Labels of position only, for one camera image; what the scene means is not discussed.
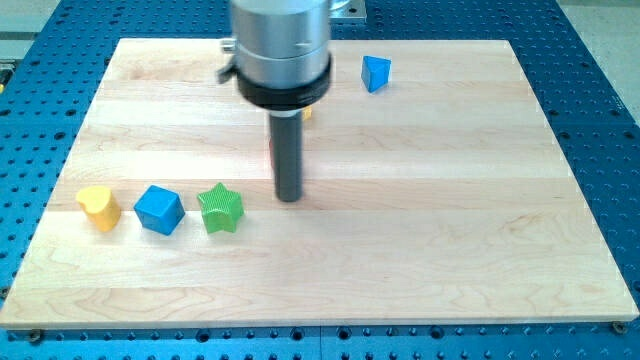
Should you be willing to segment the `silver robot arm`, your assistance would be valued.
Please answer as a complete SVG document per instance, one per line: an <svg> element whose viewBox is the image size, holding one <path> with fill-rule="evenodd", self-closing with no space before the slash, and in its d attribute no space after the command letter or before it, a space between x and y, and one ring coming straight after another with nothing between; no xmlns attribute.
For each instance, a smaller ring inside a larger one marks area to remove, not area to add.
<svg viewBox="0 0 640 360"><path fill-rule="evenodd" d="M231 0L231 56L217 72L235 78L241 95L269 111L297 111L317 102L331 82L328 0Z"/></svg>

